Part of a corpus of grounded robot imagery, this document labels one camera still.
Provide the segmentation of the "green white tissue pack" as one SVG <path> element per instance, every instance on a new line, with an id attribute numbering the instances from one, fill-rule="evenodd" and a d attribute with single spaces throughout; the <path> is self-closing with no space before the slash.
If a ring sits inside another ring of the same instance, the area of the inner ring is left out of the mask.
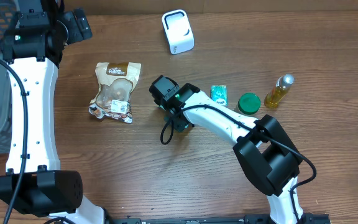
<path id="1" fill-rule="evenodd" d="M 227 87 L 226 85 L 212 85 L 211 99 L 219 105 L 227 106 Z"/>

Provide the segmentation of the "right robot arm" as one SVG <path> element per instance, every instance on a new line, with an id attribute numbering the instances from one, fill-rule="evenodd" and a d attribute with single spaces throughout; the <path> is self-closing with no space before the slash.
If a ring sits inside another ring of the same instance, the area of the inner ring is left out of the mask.
<path id="1" fill-rule="evenodd" d="M 303 161 L 280 123 L 237 113 L 213 101 L 198 87 L 179 86 L 163 75 L 149 92 L 166 111 L 165 127 L 182 132 L 201 126 L 227 141 L 249 182 L 268 198 L 272 223 L 303 223 L 296 185 Z"/>

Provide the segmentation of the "yellow dish soap bottle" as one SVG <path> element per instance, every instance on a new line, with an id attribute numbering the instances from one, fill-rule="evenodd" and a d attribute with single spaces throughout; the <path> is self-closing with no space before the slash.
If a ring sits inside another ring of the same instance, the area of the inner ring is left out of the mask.
<path id="1" fill-rule="evenodd" d="M 273 89 L 266 95 L 264 105 L 268 108 L 277 108 L 279 102 L 289 92 L 295 78 L 291 74 L 280 77 Z"/>

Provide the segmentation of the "green lid seasoning jar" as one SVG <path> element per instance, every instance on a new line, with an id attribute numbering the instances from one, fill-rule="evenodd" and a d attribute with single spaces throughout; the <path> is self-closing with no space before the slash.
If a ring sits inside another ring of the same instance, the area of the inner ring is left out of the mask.
<path id="1" fill-rule="evenodd" d="M 260 104 L 260 99 L 256 94 L 245 93 L 239 98 L 235 111 L 245 115 L 252 115 L 258 112 Z"/>

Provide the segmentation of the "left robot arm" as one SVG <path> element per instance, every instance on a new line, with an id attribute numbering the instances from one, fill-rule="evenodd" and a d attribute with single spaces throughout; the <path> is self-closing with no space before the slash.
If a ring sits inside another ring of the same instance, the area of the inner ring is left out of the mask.
<path id="1" fill-rule="evenodd" d="M 12 136 L 0 199 L 13 211 L 47 223 L 110 223 L 103 208 L 83 193 L 77 171 L 62 170 L 58 157 L 53 100 L 67 45 L 92 36 L 81 8 L 66 11 L 56 0 L 19 1 L 0 42 L 0 64 L 11 83 Z"/>

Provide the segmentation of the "brown and white snack bag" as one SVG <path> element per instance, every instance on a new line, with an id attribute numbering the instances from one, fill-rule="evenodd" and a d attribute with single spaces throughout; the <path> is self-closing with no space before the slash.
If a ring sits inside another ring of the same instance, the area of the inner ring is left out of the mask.
<path id="1" fill-rule="evenodd" d="M 95 68 L 99 90 L 89 103 L 89 113 L 98 119 L 108 117 L 131 124 L 131 93 L 141 71 L 140 63 L 99 62 Z"/>

